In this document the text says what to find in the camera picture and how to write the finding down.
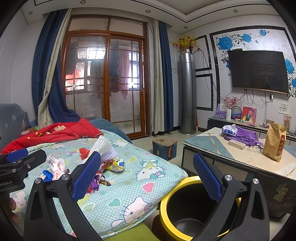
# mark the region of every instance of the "ceiling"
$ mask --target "ceiling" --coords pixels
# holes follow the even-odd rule
[[[65,8],[128,11],[163,21],[179,34],[238,15],[278,15],[266,0],[28,0],[22,11],[27,22],[32,23],[43,19],[45,13]]]
[[[187,15],[203,7],[212,5],[223,0],[158,0],[179,12]]]

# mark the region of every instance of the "purple bag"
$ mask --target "purple bag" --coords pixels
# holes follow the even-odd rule
[[[231,136],[231,135],[225,135],[224,139],[225,140],[236,140],[239,142],[242,142],[244,144],[246,144],[247,146],[255,146],[257,144],[263,145],[263,143],[258,141],[258,136],[256,134],[256,132],[251,131],[251,130],[247,130],[247,129],[243,129],[239,126],[235,126],[237,128],[237,134],[236,136]]]

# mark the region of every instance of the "black gripper frame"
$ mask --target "black gripper frame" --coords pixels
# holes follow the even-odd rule
[[[223,185],[223,194],[192,241],[269,241],[268,210],[260,182],[257,179],[241,182],[233,177],[227,180],[226,175],[216,166],[210,165],[202,154],[199,155]],[[226,223],[235,199],[240,197],[241,202],[229,231],[217,237]]]
[[[78,165],[71,174],[64,174],[58,180],[44,182],[37,178],[34,181],[25,216],[26,241],[39,241],[40,237],[43,241],[103,241],[72,198],[75,181],[95,154],[98,153],[93,152],[85,164]],[[65,232],[53,198],[59,199],[76,237]]]
[[[22,232],[12,220],[12,211],[9,207],[9,193],[25,188],[24,178],[28,172],[46,161],[46,153],[38,150],[16,162],[9,163],[6,158],[9,154],[0,157],[0,236],[7,240],[23,240]]]

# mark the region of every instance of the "vase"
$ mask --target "vase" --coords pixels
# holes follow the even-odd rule
[[[189,49],[189,53],[191,53],[191,46],[183,46],[182,47],[182,52],[187,53],[186,49]]]
[[[227,121],[231,120],[231,109],[226,110],[226,120]]]

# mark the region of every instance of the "blue gripper pad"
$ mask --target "blue gripper pad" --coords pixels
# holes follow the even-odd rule
[[[222,198],[221,184],[205,162],[206,160],[199,154],[196,153],[193,156],[193,166],[196,173],[199,175],[210,198],[219,203]]]
[[[23,148],[23,149],[9,153],[6,157],[6,161],[9,163],[13,163],[20,159],[23,159],[27,155],[28,155],[28,150],[26,148]]]
[[[90,183],[93,181],[96,172],[101,165],[101,155],[98,152],[93,152],[85,162],[83,170],[76,179],[73,185],[72,198],[74,202],[84,198]]]

